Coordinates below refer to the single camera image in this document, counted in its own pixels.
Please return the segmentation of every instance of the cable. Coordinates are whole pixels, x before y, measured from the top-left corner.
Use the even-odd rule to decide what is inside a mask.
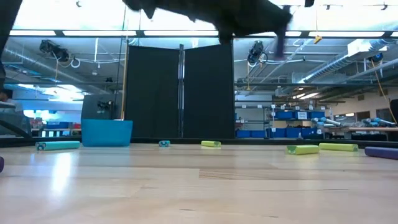
[[[388,109],[390,110],[392,119],[394,120],[395,124],[397,124],[396,117],[394,116],[394,114],[392,113],[392,110],[391,110],[390,101],[387,99],[387,97],[386,97],[386,95],[384,94],[384,91],[383,91],[383,89],[382,89],[382,87],[381,87],[381,83],[380,83],[379,75],[377,74],[377,70],[374,71],[374,73],[376,74],[376,78],[377,78],[377,82],[378,82],[379,87],[380,87],[380,91],[381,91],[381,93],[383,94],[384,99],[385,99],[385,100],[387,101],[387,103],[388,103]]]

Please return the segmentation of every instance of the green foam block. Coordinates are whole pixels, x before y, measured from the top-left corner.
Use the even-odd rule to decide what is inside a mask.
[[[319,144],[321,150],[334,150],[334,151],[347,151],[357,152],[358,145],[356,144],[333,144],[333,143],[321,143]]]
[[[316,145],[287,146],[285,152],[289,155],[316,154],[319,153],[319,147]]]
[[[221,147],[221,142],[216,142],[216,141],[202,141],[201,142],[202,146],[207,146],[207,147]]]
[[[78,149],[79,141],[59,141],[59,142],[37,142],[36,149],[40,151],[62,150],[62,149]]]

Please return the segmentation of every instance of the label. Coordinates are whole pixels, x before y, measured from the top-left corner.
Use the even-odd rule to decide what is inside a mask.
[[[297,119],[307,119],[307,112],[297,112]]]

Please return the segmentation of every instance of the blue bin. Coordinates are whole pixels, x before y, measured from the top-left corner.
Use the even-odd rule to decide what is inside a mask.
[[[267,128],[267,137],[269,138],[285,138],[286,137],[286,129],[285,128],[277,128],[273,133],[271,128]]]
[[[250,138],[250,131],[246,130],[237,130],[236,131],[237,138]]]
[[[68,129],[69,122],[57,122],[57,121],[49,121],[47,123],[47,129]]]
[[[309,136],[310,134],[316,134],[317,133],[317,129],[316,128],[303,128],[301,129],[301,136]]]
[[[310,118],[324,118],[325,112],[324,111],[312,111],[310,112]]]
[[[132,121],[113,121],[104,119],[83,119],[81,138],[84,146],[129,146]]]
[[[264,138],[266,136],[265,131],[251,131],[252,138]]]
[[[298,138],[301,133],[301,128],[286,128],[287,138]]]
[[[275,118],[277,118],[277,119],[292,119],[293,112],[292,111],[277,111],[275,113]]]

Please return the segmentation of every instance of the ceiling light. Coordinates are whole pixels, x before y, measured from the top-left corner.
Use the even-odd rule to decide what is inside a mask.
[[[148,36],[217,36],[215,30],[147,30],[144,31]]]
[[[301,36],[301,31],[286,31],[286,37],[299,37]],[[251,34],[250,36],[268,36],[268,37],[276,37],[274,32],[264,32],[260,34]]]
[[[308,94],[307,96],[301,97],[300,100],[305,100],[305,99],[311,98],[311,97],[313,97],[313,96],[316,96],[316,95],[318,95],[318,94],[319,94],[319,93],[311,93],[311,94]]]
[[[299,94],[299,95],[297,95],[296,97],[297,97],[297,98],[300,98],[300,97],[303,97],[303,96],[305,96],[305,93]]]
[[[384,32],[378,32],[378,31],[312,31],[310,32],[309,36],[310,37],[316,37],[316,36],[321,36],[321,37],[381,37],[384,35]]]
[[[53,30],[12,30],[10,35],[39,35],[39,36],[54,36]]]
[[[133,30],[66,30],[62,32],[66,36],[121,37],[137,35],[137,32]]]

